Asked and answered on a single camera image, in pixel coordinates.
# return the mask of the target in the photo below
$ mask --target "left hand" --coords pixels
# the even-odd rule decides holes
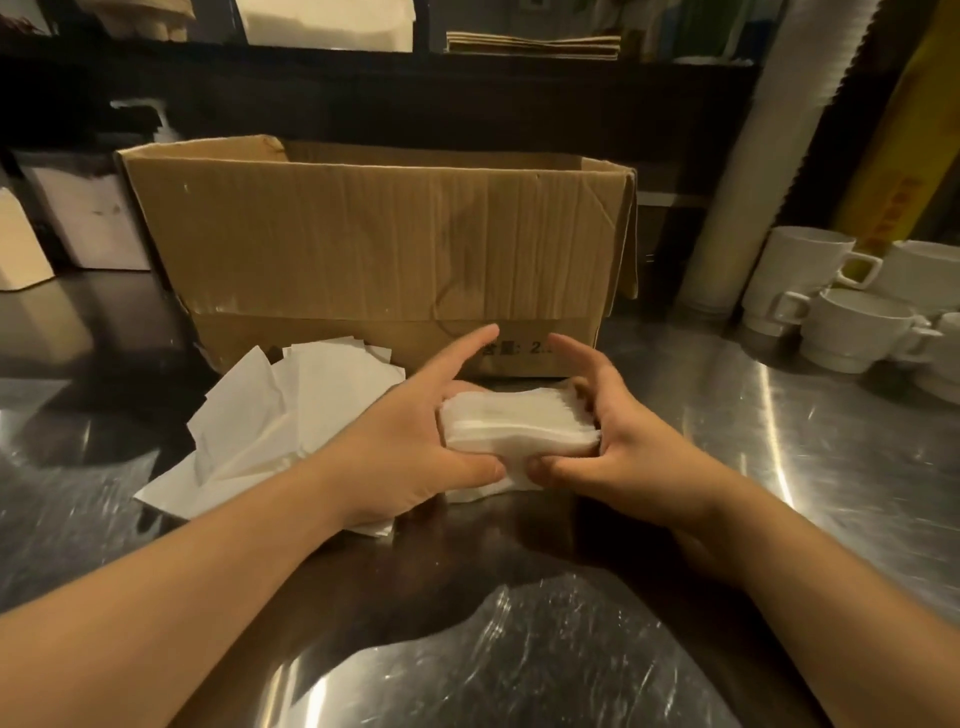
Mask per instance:
[[[438,493],[504,476],[493,455],[445,448],[437,425],[444,400],[474,389],[454,377],[499,332],[490,324],[457,339],[296,466],[316,472],[343,526],[399,516]]]

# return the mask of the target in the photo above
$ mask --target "cardboard box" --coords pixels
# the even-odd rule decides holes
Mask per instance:
[[[610,162],[271,136],[122,157],[220,372],[257,344],[347,335],[417,368],[497,322],[473,374],[564,376],[546,334],[592,344],[617,283],[636,294],[634,173]]]

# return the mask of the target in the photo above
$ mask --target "metal surface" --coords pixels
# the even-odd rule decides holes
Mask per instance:
[[[876,367],[650,308],[601,348],[632,391],[949,619],[960,619],[960,410]],[[0,296],[0,609],[168,524],[130,495],[191,446],[213,381],[144,274]],[[809,726],[826,719],[749,602],[657,529],[518,493],[346,534],[308,559],[177,726]]]

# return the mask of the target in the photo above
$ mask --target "white tissue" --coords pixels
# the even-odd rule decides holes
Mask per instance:
[[[600,444],[600,431],[569,388],[463,392],[444,403],[440,422],[448,448],[497,455],[507,470],[506,477],[491,485],[447,493],[453,503],[510,490],[536,490],[526,474],[527,458],[587,456]]]
[[[187,423],[196,450],[134,497],[189,520],[286,470],[406,378],[391,353],[351,336],[295,344],[273,365],[250,350]],[[393,520],[350,530],[389,536]]]

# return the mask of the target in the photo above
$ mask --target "white cup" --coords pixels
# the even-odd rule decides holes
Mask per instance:
[[[941,400],[960,404],[960,313],[940,317],[943,337],[930,345],[930,363],[913,375],[914,384]]]
[[[793,304],[793,312],[786,308]],[[774,310],[778,321],[802,324],[800,354],[825,369],[860,374],[880,359],[926,362],[943,336],[909,305],[872,293],[831,288],[816,297],[789,291]]]
[[[817,228],[773,228],[760,262],[743,295],[743,325],[758,333],[782,336],[794,325],[773,318],[774,308],[787,291],[811,296],[837,281],[862,289],[874,282],[883,261],[854,253],[856,238]],[[849,279],[840,269],[848,260],[870,263],[862,281]]]
[[[960,248],[899,240],[883,258],[871,293],[913,305],[924,316],[960,308]]]

